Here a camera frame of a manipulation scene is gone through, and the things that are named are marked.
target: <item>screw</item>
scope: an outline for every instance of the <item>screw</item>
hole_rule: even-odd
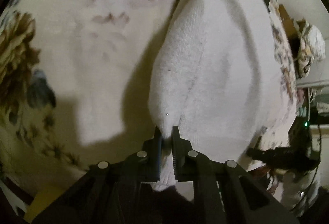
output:
[[[190,157],[197,157],[198,156],[198,152],[195,150],[191,150],[187,153],[188,156]]]
[[[106,161],[101,161],[101,162],[98,163],[97,166],[100,169],[104,169],[104,168],[107,168],[109,166],[109,164]]]
[[[235,162],[234,160],[228,160],[228,161],[226,162],[226,165],[227,165],[228,167],[235,168],[235,167],[236,167],[236,162]]]
[[[137,156],[140,158],[144,158],[144,157],[147,157],[147,153],[146,153],[146,151],[139,151],[137,153]]]

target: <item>white cloth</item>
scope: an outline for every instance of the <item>white cloth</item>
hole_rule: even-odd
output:
[[[274,120],[271,97],[280,97],[282,74],[267,8],[263,0],[180,3],[153,66],[153,121],[164,138],[178,125],[195,150],[246,167],[243,152]],[[162,166],[157,190],[175,184],[171,154],[164,154]]]

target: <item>cable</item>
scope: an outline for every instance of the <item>cable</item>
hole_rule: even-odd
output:
[[[319,130],[319,136],[320,136],[320,158],[321,158],[322,134],[321,134],[321,129],[320,129],[320,125],[319,124],[317,125],[317,128]],[[304,200],[304,198],[307,197],[307,194],[308,194],[308,192],[309,192],[309,190],[310,190],[310,188],[311,188],[311,186],[313,184],[313,181],[315,179],[315,176],[317,174],[317,170],[319,169],[319,165],[316,167],[316,170],[315,170],[315,173],[314,173],[314,176],[312,178],[312,181],[311,181],[310,185],[308,185],[308,187],[304,190],[304,196],[302,197],[302,199],[300,199],[300,201],[292,209],[290,209],[290,212],[294,211],[300,205],[300,203]]]

